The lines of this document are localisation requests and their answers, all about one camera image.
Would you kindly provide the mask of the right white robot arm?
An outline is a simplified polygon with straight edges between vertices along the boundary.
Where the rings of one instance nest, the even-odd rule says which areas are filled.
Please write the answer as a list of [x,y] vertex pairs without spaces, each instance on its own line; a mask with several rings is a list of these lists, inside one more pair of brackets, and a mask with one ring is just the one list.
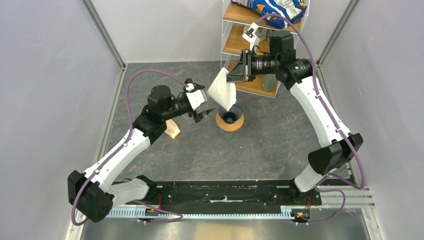
[[226,80],[229,83],[248,82],[258,75],[275,75],[308,116],[321,148],[308,154],[308,165],[288,187],[285,198],[300,205],[328,174],[354,158],[364,140],[360,133],[352,134],[330,106],[313,75],[311,62],[296,57],[294,36],[286,30],[275,31],[268,43],[269,52],[261,55],[253,49],[242,50]]

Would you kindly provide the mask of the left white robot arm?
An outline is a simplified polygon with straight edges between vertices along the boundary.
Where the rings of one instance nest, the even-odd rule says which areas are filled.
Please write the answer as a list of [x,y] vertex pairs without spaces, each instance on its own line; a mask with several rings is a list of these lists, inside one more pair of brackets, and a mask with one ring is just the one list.
[[151,146],[167,129],[167,121],[188,114],[200,122],[211,110],[197,113],[207,101],[205,86],[185,81],[183,92],[174,96],[166,85],[152,88],[147,104],[135,120],[130,120],[124,137],[103,158],[83,172],[73,171],[67,178],[68,200],[72,205],[71,220],[76,226],[76,212],[98,223],[117,206],[141,200],[152,204],[157,198],[154,183],[140,176],[114,184],[117,176],[140,153]]

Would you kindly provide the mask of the blue cone coffee filter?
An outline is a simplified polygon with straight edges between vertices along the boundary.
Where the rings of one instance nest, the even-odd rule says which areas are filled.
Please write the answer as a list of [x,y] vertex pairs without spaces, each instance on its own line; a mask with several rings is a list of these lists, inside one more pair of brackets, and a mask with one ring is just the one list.
[[222,106],[218,109],[219,117],[227,124],[233,124],[238,121],[243,114],[243,109],[239,104],[233,104],[229,110]]

